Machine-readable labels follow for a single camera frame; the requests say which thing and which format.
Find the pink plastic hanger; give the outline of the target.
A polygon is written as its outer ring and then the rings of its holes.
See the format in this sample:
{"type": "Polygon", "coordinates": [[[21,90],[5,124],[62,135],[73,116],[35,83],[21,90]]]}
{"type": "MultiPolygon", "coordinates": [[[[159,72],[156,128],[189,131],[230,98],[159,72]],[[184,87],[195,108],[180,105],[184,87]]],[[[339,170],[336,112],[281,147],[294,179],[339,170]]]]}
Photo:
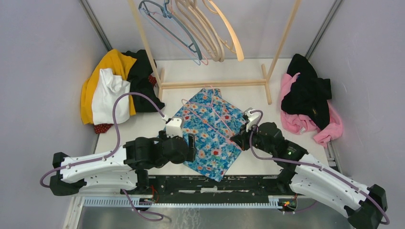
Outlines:
{"type": "Polygon", "coordinates": [[[186,133],[197,135],[197,143],[235,146],[231,137],[246,123],[243,112],[222,98],[214,87],[201,89],[190,99],[181,100],[180,113],[186,121],[186,133]]]}

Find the blue floral skirt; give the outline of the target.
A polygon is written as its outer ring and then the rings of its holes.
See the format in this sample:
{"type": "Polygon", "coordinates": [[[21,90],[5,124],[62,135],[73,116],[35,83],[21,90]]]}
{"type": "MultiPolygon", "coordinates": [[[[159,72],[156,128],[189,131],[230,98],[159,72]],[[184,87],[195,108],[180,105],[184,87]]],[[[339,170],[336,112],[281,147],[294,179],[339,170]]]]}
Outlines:
{"type": "Polygon", "coordinates": [[[203,88],[175,113],[182,118],[183,136],[194,135],[195,159],[183,164],[220,182],[242,150],[231,137],[245,124],[243,111],[222,98],[218,88],[203,88]]]}

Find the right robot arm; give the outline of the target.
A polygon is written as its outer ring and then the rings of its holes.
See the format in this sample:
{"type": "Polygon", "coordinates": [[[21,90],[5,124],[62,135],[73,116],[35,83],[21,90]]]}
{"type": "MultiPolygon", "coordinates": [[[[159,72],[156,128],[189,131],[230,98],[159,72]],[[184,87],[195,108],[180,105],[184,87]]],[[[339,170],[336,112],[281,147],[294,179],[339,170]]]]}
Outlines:
{"type": "Polygon", "coordinates": [[[243,126],[231,137],[242,150],[259,149],[282,168],[276,189],[282,195],[291,191],[320,202],[347,218],[356,229],[376,229],[390,223],[386,214],[386,191],[379,185],[358,183],[321,163],[305,148],[286,140],[275,123],[243,126]]]}

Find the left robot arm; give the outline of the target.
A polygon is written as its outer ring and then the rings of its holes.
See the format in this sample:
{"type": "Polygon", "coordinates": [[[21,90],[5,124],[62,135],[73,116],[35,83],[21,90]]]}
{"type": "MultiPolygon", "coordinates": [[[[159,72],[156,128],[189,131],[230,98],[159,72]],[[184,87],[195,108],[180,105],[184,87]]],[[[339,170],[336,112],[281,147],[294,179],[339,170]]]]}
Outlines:
{"type": "Polygon", "coordinates": [[[119,191],[121,194],[149,191],[148,170],[167,163],[182,164],[195,160],[195,134],[167,137],[138,137],[119,146],[114,154],[70,157],[63,152],[53,155],[56,174],[50,177],[55,196],[70,196],[89,190],[119,191]]]}

